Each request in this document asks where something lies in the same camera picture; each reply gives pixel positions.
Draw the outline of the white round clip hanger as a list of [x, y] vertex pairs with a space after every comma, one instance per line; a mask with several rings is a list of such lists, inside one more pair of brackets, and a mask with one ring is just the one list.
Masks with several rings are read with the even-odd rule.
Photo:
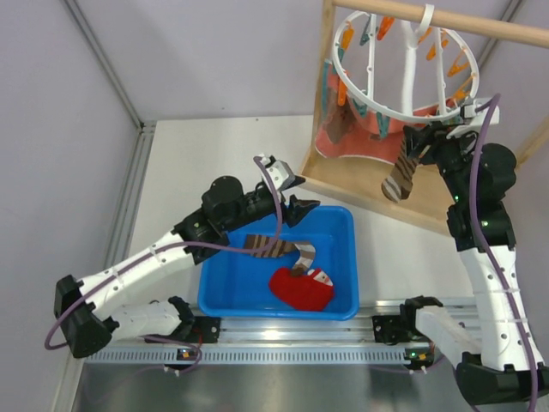
[[417, 22], [354, 10], [337, 23], [335, 9], [323, 5], [314, 130], [342, 113], [373, 118], [385, 138], [394, 123], [452, 120], [477, 98], [474, 52], [457, 31], [434, 25], [432, 5]]

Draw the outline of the salmon pink cloth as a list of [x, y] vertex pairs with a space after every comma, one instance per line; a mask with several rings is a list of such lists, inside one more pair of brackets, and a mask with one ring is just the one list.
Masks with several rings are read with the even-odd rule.
[[353, 110], [355, 124], [339, 144], [329, 141], [324, 129], [325, 120], [338, 105], [340, 78], [325, 60], [322, 73], [321, 117], [314, 143], [316, 151], [325, 158], [362, 157], [395, 163], [400, 152], [404, 122], [377, 114], [348, 96], [346, 101]]

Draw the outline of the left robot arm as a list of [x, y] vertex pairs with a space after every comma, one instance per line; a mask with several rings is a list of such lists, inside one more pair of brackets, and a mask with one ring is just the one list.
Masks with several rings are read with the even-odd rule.
[[179, 297], [132, 306], [130, 298], [166, 277], [205, 262], [220, 251], [271, 251], [275, 243], [237, 248], [228, 234], [264, 217], [275, 217], [275, 231], [297, 226], [317, 200], [285, 198], [282, 192], [304, 178], [268, 167], [262, 182], [245, 192], [233, 176], [217, 178], [202, 194], [199, 209], [148, 248], [91, 276], [66, 275], [57, 281], [53, 313], [76, 359], [98, 353], [110, 342], [139, 336], [186, 340], [194, 330], [189, 305]]

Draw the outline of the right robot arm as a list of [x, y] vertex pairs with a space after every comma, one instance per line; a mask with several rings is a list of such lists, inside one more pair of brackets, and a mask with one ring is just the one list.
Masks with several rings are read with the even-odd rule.
[[404, 154], [434, 165], [453, 204], [447, 224], [473, 288], [480, 321], [474, 338], [433, 297], [401, 305], [400, 328], [410, 340], [438, 346], [472, 406], [526, 402], [534, 410], [548, 393], [548, 366], [531, 335], [516, 272], [516, 237], [503, 199], [516, 182], [516, 157], [484, 143], [481, 130], [455, 135], [439, 122], [404, 129]]

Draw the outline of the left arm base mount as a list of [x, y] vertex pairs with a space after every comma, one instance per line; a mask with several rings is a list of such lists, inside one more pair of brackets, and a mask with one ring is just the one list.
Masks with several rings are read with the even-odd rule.
[[193, 325], [175, 330], [168, 336], [146, 336], [146, 342], [186, 342], [191, 344], [217, 343], [220, 336], [221, 318], [197, 316]]

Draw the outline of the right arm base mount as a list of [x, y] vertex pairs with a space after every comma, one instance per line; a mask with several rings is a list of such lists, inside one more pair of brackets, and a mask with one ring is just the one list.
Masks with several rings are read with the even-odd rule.
[[412, 332], [399, 315], [376, 315], [371, 321], [376, 343], [395, 346], [398, 343], [425, 341], [425, 337]]

